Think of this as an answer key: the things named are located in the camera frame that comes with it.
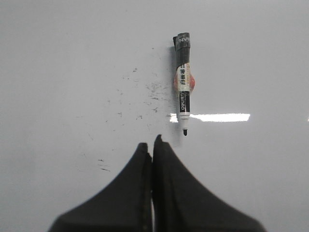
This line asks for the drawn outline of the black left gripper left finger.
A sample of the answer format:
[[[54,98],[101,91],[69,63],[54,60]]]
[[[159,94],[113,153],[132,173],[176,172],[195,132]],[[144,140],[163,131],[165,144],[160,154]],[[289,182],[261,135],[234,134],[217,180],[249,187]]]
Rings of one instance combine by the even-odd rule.
[[[152,158],[140,143],[124,169],[101,192],[60,215],[51,232],[150,232]]]

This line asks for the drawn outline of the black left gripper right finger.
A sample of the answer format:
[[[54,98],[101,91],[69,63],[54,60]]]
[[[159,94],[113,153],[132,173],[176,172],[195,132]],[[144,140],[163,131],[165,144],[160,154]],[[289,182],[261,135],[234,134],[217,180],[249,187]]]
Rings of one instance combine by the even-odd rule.
[[[154,142],[152,197],[156,232],[264,232],[256,219],[204,187],[169,143]]]

